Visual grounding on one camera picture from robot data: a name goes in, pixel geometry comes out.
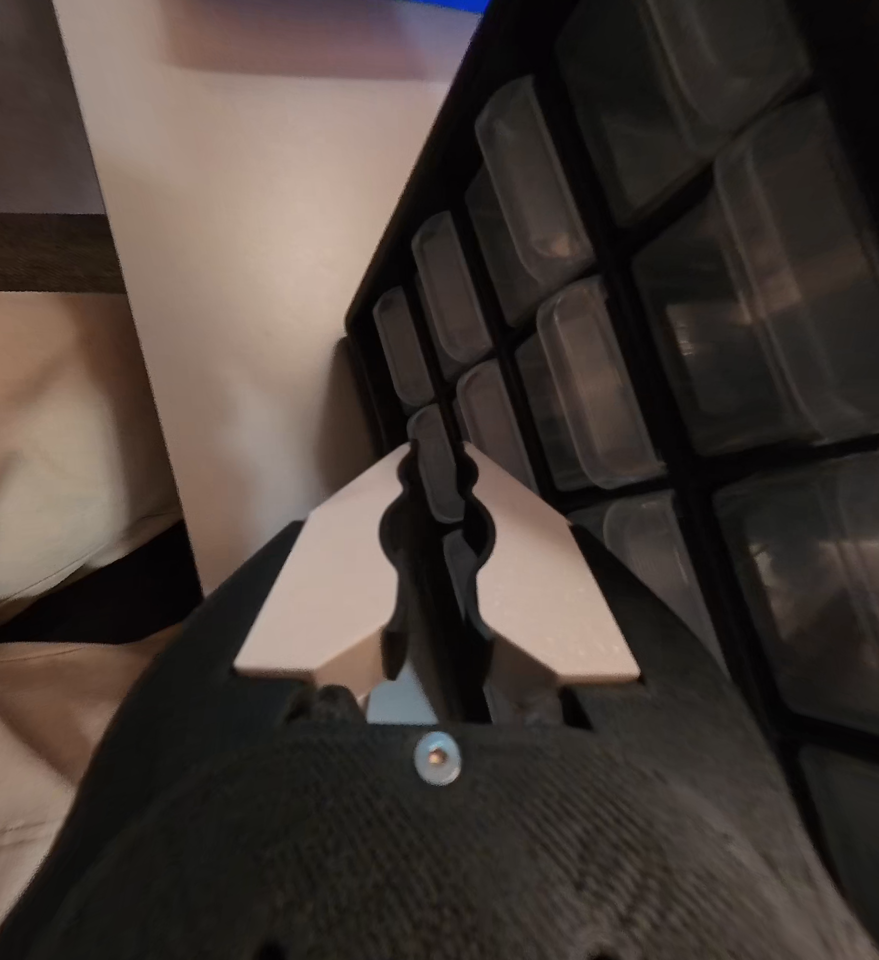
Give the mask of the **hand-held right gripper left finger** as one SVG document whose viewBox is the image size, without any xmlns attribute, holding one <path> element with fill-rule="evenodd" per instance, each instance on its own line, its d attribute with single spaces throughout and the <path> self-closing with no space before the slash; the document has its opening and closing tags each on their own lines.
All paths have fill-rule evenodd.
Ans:
<svg viewBox="0 0 879 960">
<path fill-rule="evenodd" d="M 342 687 L 359 701 L 385 681 L 399 577 L 381 526 L 411 451 L 403 443 L 309 513 L 234 658 L 239 675 Z"/>
</svg>

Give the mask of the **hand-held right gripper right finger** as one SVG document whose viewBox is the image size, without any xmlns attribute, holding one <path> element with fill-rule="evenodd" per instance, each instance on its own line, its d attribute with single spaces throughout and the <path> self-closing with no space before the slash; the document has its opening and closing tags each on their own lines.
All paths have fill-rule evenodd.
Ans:
<svg viewBox="0 0 879 960">
<path fill-rule="evenodd" d="M 476 610 L 491 639 L 486 681 L 517 710 L 542 710 L 561 690 L 630 684 L 638 662 L 568 521 L 470 442 L 469 503 L 491 541 L 475 575 Z"/>
</svg>

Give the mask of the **small clear plastic drawer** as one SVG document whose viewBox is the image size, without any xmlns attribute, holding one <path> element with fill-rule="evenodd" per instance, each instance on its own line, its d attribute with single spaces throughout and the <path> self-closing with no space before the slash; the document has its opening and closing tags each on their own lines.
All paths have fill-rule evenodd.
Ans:
<svg viewBox="0 0 879 960">
<path fill-rule="evenodd" d="M 420 480 L 430 513 L 437 522 L 458 524 L 465 517 L 465 502 L 457 487 L 457 465 L 438 404 L 414 413 L 407 437 L 417 446 Z"/>
</svg>

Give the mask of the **black seat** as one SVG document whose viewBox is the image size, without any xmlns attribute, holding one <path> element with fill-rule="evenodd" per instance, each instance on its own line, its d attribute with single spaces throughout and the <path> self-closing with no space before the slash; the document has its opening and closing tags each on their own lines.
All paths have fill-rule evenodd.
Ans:
<svg viewBox="0 0 879 960">
<path fill-rule="evenodd" d="M 107 566 L 0 621 L 0 644 L 138 642 L 181 623 L 204 598 L 191 542 L 176 522 Z"/>
</svg>

